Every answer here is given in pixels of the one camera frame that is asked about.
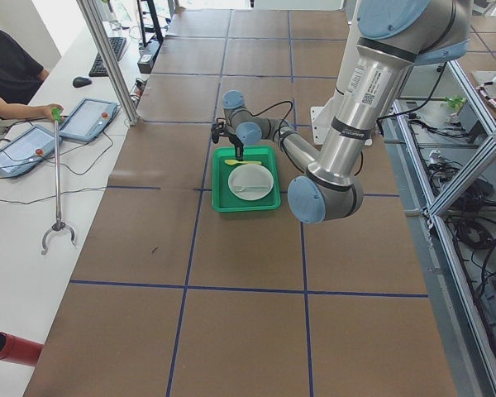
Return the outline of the person's hand on grabber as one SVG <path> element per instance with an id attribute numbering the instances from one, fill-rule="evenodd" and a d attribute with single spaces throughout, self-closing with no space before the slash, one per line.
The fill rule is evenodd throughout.
<path id="1" fill-rule="evenodd" d="M 48 118 L 52 121 L 57 121 L 57 122 L 62 122 L 64 120 L 64 118 L 62 116 L 63 110 L 64 110 L 64 108 L 61 105 L 56 104 L 56 103 L 52 103 L 52 104 L 45 105 L 42 107 L 43 115 L 46 118 Z"/>

